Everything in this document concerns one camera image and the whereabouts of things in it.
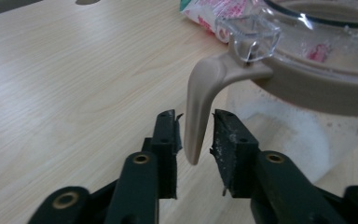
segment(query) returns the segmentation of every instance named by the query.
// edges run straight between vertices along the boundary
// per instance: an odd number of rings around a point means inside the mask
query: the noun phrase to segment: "beige plastic handle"
[[[239,62],[227,52],[199,61],[194,67],[187,86],[185,126],[185,153],[187,160],[196,165],[214,97],[233,82],[245,79],[272,77],[272,70],[264,64]]]

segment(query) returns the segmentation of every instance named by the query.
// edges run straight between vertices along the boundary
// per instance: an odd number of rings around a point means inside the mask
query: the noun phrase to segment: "table surface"
[[[178,8],[44,0],[0,14],[0,223],[27,222],[56,189],[93,192],[117,179],[156,115],[185,111],[191,69],[227,46]],[[211,140],[209,127],[205,148]],[[221,196],[208,150],[198,166],[181,151],[178,166],[179,198],[160,201],[160,223],[254,223],[248,200]],[[317,183],[337,194],[352,184],[358,148]]]

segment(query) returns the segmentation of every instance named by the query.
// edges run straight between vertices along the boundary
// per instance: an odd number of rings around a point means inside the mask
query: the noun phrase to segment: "metal screw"
[[[149,162],[149,157],[145,154],[140,154],[134,157],[132,161],[136,164],[145,164]]]
[[[56,209],[65,209],[77,203],[79,195],[74,191],[69,191],[58,196],[54,202],[53,207]]]
[[[266,156],[267,160],[270,162],[274,162],[274,163],[283,163],[284,162],[284,157],[278,155],[278,154],[274,154],[274,153],[270,153]]]

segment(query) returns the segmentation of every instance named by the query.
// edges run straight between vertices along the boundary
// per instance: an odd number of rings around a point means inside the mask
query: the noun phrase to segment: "screw hole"
[[[145,164],[149,161],[149,157],[146,155],[138,155],[134,157],[132,161],[137,164]]]
[[[278,154],[268,154],[267,160],[274,163],[282,163],[284,158]]]
[[[79,195],[74,191],[65,192],[53,201],[56,209],[65,209],[77,203]]]
[[[137,224],[139,218],[136,215],[127,215],[121,219],[121,224]]]

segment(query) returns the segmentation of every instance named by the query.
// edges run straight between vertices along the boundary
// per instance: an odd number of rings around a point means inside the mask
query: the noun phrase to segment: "clear plastic knob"
[[[215,23],[216,37],[226,43],[231,39],[234,52],[247,63],[272,56],[281,32],[279,27],[256,15],[217,18]]]

